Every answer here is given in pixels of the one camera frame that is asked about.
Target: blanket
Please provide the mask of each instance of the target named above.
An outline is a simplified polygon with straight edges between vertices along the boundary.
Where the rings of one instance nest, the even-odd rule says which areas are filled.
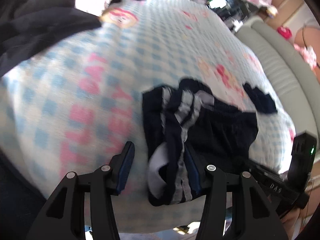
[[[64,39],[1,79],[0,147],[45,197],[67,172],[92,172],[131,140],[135,159],[125,190],[113,198],[119,231],[156,232],[199,220],[204,197],[153,207],[147,194],[142,92],[175,87],[182,77],[201,80],[243,111],[256,111],[243,83],[270,93],[278,113],[257,113],[249,157],[288,170],[293,122],[257,57],[216,14],[189,0],[123,0],[101,21],[101,28]],[[90,225],[88,196],[85,214]]]

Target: person's leg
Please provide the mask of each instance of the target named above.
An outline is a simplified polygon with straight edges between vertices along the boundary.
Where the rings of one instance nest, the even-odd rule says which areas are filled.
[[[319,239],[320,235],[320,204],[318,208],[312,215],[310,221],[302,230],[302,232],[297,236],[296,240],[311,240],[311,239]]]
[[[294,232],[294,225],[297,222],[299,214],[300,214],[300,208],[295,208],[295,209],[292,209],[288,214],[286,214],[281,219],[282,225],[288,235],[289,240],[292,239],[293,232]]]
[[[25,240],[45,202],[0,153],[0,239]]]

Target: bed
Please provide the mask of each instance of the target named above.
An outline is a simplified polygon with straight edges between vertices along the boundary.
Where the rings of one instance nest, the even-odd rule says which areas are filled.
[[[199,220],[204,197],[161,207],[147,198],[141,93],[177,86],[186,76],[243,111],[255,111],[243,83],[270,93],[278,114],[257,113],[249,157],[278,173],[289,168],[296,130],[318,135],[319,84],[263,23],[242,27],[236,38],[217,15],[189,0],[123,0],[101,20],[102,28],[59,42],[1,80],[0,147],[45,197],[68,171],[92,172],[131,140],[136,154],[128,182],[113,198],[119,231],[156,232]]]

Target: pink toy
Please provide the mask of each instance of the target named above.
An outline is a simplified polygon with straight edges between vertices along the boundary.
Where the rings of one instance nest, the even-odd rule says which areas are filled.
[[[286,40],[290,39],[292,37],[292,32],[291,30],[288,28],[288,27],[283,27],[283,26],[280,26],[278,29],[277,29],[277,32],[282,36],[284,37]]]
[[[294,48],[300,52],[301,56],[303,57],[304,61],[308,63],[313,70],[317,65],[317,56],[315,51],[313,50],[312,46],[300,47],[297,44],[294,44]]]

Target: metal screw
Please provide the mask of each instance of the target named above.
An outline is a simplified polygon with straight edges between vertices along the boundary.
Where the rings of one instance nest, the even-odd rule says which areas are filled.
[[[72,179],[75,175],[76,175],[76,174],[75,174],[74,172],[72,172],[72,171],[71,171],[71,172],[68,172],[68,173],[67,173],[67,178],[68,178],[68,179]]]
[[[251,174],[249,173],[249,172],[247,172],[247,171],[244,171],[244,172],[242,172],[242,176],[244,176],[245,178],[250,178],[251,177]]]
[[[101,167],[101,170],[102,170],[102,171],[110,171],[110,169],[111,169],[111,167],[110,167],[109,165],[103,165],[103,166]]]
[[[215,171],[216,169],[217,169],[217,168],[216,168],[216,166],[214,166],[214,165],[211,165],[211,164],[210,164],[210,165],[207,166],[207,170],[208,170],[208,171]]]

